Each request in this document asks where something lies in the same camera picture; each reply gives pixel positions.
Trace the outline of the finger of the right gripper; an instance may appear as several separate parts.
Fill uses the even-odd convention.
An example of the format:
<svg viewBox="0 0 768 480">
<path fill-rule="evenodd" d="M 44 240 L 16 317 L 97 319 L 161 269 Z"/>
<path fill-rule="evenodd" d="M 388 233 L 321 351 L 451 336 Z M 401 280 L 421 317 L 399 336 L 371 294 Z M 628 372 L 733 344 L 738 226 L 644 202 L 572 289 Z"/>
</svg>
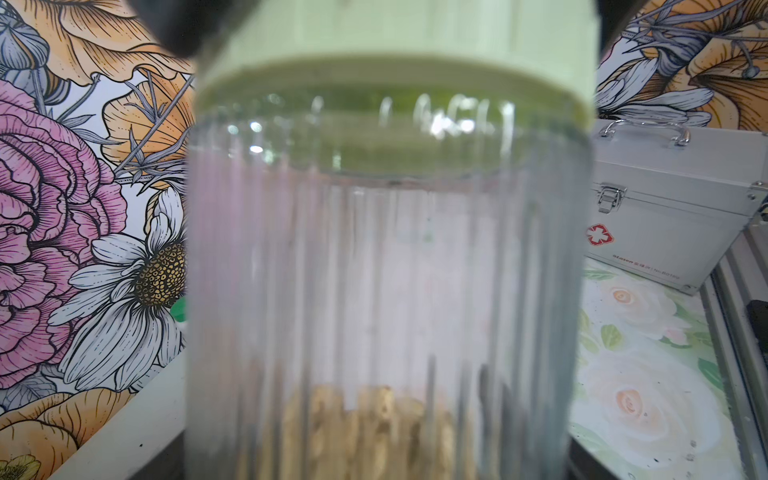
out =
<svg viewBox="0 0 768 480">
<path fill-rule="evenodd" d="M 147 30 L 171 54 L 192 58 L 225 39 L 258 6 L 250 0 L 129 0 Z"/>
<path fill-rule="evenodd" d="M 646 0 L 597 0 L 600 16 L 600 41 L 615 42 Z"/>
</svg>

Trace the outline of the green-lid peanut jar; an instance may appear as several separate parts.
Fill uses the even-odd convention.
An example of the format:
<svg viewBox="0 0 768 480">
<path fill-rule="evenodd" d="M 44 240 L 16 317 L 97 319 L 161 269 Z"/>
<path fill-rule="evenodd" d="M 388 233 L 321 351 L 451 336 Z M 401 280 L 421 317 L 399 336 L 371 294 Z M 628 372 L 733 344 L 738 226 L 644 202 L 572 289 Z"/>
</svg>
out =
<svg viewBox="0 0 768 480">
<path fill-rule="evenodd" d="M 210 1 L 190 479 L 562 479 L 592 1 Z"/>
</svg>

